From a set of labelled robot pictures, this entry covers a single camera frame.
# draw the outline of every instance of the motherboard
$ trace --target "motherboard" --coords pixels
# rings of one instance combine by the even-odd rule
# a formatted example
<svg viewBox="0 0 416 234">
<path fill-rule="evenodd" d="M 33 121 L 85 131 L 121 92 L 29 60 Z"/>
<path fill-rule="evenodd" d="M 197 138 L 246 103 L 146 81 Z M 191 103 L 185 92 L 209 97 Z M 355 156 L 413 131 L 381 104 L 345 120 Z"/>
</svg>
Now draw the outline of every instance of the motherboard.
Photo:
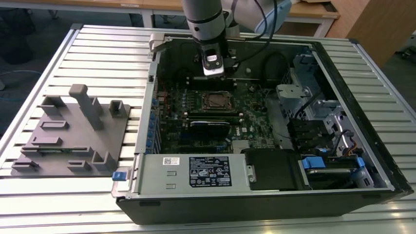
<svg viewBox="0 0 416 234">
<path fill-rule="evenodd" d="M 230 83 L 227 90 L 202 90 L 162 82 L 162 153 L 241 153 L 237 143 L 242 149 L 277 147 L 265 104 L 274 90 L 235 79 Z"/>
</svg>

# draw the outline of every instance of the power supply label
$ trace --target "power supply label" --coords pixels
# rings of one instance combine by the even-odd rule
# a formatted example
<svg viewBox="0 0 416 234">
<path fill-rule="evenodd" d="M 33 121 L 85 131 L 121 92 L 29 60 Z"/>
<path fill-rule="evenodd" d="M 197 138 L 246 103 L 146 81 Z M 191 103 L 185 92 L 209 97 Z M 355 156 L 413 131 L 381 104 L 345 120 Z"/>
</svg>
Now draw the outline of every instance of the power supply label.
<svg viewBox="0 0 416 234">
<path fill-rule="evenodd" d="M 191 157 L 190 185 L 194 188 L 231 186 L 229 157 Z"/>
</svg>

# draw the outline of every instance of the aluminum slotted table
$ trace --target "aluminum slotted table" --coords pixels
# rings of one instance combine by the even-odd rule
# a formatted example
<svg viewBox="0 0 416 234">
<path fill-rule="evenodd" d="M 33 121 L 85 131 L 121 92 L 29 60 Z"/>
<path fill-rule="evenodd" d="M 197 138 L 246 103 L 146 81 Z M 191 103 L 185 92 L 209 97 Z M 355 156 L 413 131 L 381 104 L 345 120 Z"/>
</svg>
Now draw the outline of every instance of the aluminum slotted table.
<svg viewBox="0 0 416 234">
<path fill-rule="evenodd" d="M 45 95 L 67 95 L 89 85 L 101 103 L 115 98 L 133 106 L 119 166 L 131 166 L 151 59 L 153 32 L 182 30 L 85 25 L 73 29 L 0 141 L 0 233 L 405 233 L 416 230 L 416 195 L 371 205 L 342 217 L 138 226 L 111 196 L 111 178 L 9 179 L 43 110 Z M 307 37 L 277 37 L 315 40 Z M 416 190 L 416 114 L 359 44 L 319 39 L 345 77 L 405 176 Z M 67 95 L 66 102 L 75 102 Z"/>
</svg>

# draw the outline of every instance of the white label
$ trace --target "white label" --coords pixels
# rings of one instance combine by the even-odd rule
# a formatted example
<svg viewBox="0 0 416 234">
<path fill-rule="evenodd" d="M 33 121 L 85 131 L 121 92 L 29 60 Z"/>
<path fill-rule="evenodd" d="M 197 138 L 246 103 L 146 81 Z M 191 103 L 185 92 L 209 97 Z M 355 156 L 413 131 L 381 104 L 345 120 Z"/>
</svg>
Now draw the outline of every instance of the white label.
<svg viewBox="0 0 416 234">
<path fill-rule="evenodd" d="M 323 15 L 323 18 L 334 18 L 334 19 L 337 19 L 337 18 L 338 18 L 338 16 Z"/>
<path fill-rule="evenodd" d="M 122 6 L 127 6 L 127 7 L 139 7 L 139 5 L 137 4 L 121 4 Z"/>
<path fill-rule="evenodd" d="M 179 165 L 181 164 L 181 158 L 179 157 L 165 157 L 163 158 L 163 164 L 165 165 Z"/>
</svg>

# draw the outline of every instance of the blue latch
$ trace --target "blue latch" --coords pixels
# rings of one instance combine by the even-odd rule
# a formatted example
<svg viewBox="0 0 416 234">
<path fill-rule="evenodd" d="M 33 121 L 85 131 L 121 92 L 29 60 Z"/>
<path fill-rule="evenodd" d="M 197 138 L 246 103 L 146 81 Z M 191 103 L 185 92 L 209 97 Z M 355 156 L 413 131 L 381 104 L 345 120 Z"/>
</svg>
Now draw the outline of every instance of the blue latch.
<svg viewBox="0 0 416 234">
<path fill-rule="evenodd" d="M 127 172 L 114 172 L 113 181 L 127 181 L 129 173 Z"/>
<path fill-rule="evenodd" d="M 362 157 L 358 158 L 358 163 L 359 163 L 361 168 L 366 166 L 366 163 Z"/>
<path fill-rule="evenodd" d="M 305 166 L 305 169 L 327 167 L 325 159 L 322 157 L 307 157 L 305 160 L 302 160 L 302 164 Z"/>
</svg>

